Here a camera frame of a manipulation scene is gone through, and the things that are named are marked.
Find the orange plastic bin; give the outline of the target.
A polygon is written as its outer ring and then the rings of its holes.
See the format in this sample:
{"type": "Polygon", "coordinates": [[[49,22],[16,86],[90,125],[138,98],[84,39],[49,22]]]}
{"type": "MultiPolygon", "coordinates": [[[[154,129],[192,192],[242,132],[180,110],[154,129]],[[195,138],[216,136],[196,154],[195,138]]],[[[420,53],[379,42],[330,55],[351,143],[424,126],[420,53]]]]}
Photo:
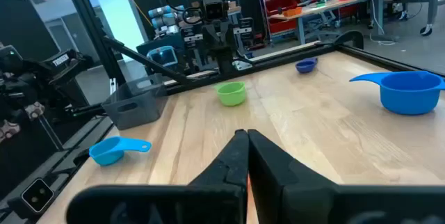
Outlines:
{"type": "Polygon", "coordinates": [[[302,13],[302,7],[296,7],[292,9],[288,9],[282,12],[285,17],[294,17],[302,13]]]}

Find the blue-screen teach pendant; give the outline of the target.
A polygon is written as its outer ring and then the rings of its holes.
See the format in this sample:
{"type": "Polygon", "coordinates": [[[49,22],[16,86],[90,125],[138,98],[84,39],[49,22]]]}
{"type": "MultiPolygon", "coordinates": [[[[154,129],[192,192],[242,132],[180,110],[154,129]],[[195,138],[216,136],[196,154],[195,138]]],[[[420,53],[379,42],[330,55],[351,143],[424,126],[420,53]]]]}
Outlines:
{"type": "Polygon", "coordinates": [[[179,63],[175,49],[172,46],[153,49],[147,53],[147,57],[163,67],[170,67],[179,63]]]}

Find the small dark blue measuring cup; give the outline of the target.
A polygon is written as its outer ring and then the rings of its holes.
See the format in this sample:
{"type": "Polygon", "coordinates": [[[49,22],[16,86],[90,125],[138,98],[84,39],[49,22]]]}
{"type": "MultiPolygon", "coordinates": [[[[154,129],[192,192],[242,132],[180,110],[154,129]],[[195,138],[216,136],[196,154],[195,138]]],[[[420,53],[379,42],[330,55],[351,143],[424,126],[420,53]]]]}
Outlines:
{"type": "Polygon", "coordinates": [[[305,74],[312,72],[318,63],[317,58],[306,58],[296,63],[296,69],[299,73],[305,74]]]}

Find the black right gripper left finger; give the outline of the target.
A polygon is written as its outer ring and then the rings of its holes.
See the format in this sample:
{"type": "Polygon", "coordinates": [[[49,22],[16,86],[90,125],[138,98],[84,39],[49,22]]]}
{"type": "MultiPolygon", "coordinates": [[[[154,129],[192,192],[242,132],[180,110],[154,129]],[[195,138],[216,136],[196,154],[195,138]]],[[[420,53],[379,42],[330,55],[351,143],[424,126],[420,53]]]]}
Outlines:
{"type": "Polygon", "coordinates": [[[187,185],[101,185],[69,203],[67,224],[245,224],[249,137],[239,129],[187,185]]]}

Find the grey plastic basket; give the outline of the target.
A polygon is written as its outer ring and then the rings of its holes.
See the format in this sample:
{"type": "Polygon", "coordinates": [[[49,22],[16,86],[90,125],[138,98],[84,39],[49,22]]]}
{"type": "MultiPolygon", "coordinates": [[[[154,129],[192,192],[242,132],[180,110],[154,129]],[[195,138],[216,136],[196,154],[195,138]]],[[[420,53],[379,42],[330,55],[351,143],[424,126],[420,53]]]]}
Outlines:
{"type": "Polygon", "coordinates": [[[161,74],[153,74],[121,85],[102,103],[119,130],[158,120],[168,100],[161,74]]]}

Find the light blue measuring cup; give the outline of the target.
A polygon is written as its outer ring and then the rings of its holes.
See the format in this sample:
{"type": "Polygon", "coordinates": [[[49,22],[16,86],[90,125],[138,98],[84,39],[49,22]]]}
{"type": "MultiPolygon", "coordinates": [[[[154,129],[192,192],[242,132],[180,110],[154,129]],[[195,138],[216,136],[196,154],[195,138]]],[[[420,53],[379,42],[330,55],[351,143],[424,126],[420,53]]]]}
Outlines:
{"type": "Polygon", "coordinates": [[[148,152],[151,147],[148,141],[115,136],[91,146],[89,156],[100,166],[109,166],[121,160],[126,151],[148,152]]]}

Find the green measuring cup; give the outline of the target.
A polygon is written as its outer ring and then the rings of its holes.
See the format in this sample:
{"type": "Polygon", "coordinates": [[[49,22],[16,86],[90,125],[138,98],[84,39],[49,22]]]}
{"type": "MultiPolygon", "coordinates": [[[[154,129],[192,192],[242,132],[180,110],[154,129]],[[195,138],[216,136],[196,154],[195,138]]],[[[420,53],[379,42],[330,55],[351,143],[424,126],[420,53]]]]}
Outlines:
{"type": "Polygon", "coordinates": [[[246,98],[245,83],[241,81],[224,82],[214,86],[218,99],[224,106],[237,106],[246,98]]]}

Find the wooden workbench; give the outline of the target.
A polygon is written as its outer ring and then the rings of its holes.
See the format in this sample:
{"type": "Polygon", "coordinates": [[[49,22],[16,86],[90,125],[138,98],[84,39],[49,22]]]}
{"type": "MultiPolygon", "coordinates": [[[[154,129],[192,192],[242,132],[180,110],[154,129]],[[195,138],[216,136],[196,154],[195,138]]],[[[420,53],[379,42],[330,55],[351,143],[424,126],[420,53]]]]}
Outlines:
{"type": "MultiPolygon", "coordinates": [[[[397,37],[394,35],[389,35],[385,33],[383,29],[383,2],[384,0],[329,0],[324,6],[317,7],[316,5],[309,5],[302,8],[302,13],[294,17],[285,17],[283,14],[273,15],[275,19],[291,20],[296,19],[296,33],[298,34],[298,39],[302,45],[305,44],[306,36],[303,29],[303,17],[308,17],[314,14],[323,14],[325,11],[332,11],[335,9],[340,9],[345,6],[355,5],[356,3],[363,3],[366,1],[371,1],[371,17],[374,24],[377,26],[378,34],[375,37],[372,33],[369,33],[369,38],[371,41],[380,42],[382,45],[393,45],[397,37]]],[[[399,3],[428,3],[428,19],[425,26],[424,33],[429,32],[434,24],[435,16],[437,14],[437,7],[445,5],[445,0],[400,0],[399,3]]]]}

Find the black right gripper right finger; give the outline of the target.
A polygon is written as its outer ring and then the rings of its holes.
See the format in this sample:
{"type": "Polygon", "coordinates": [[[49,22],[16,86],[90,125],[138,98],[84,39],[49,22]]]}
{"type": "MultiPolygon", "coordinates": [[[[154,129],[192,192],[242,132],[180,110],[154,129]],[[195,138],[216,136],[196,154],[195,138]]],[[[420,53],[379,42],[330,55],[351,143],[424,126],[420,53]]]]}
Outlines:
{"type": "Polygon", "coordinates": [[[260,224],[445,224],[445,186],[337,184],[248,130],[260,224]]]}

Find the large blue measuring cup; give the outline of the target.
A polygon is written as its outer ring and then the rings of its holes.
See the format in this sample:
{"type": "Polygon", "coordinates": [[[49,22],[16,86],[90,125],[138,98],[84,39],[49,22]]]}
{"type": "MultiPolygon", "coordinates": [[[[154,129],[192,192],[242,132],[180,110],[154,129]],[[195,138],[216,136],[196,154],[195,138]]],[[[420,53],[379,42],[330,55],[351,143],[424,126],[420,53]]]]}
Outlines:
{"type": "Polygon", "coordinates": [[[354,77],[350,82],[370,81],[380,87],[386,110],[400,115],[422,115],[438,104],[445,78],[428,71],[376,72],[354,77]]]}

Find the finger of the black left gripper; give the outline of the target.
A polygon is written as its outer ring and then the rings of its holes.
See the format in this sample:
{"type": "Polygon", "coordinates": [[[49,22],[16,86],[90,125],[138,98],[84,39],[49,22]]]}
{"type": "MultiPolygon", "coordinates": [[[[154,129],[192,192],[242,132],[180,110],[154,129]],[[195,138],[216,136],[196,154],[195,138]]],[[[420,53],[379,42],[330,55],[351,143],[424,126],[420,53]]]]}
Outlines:
{"type": "Polygon", "coordinates": [[[214,25],[209,24],[207,26],[207,42],[209,45],[219,45],[220,44],[220,36],[214,25]]]}
{"type": "Polygon", "coordinates": [[[221,41],[225,45],[233,43],[233,24],[231,22],[223,22],[221,24],[221,41]]]}

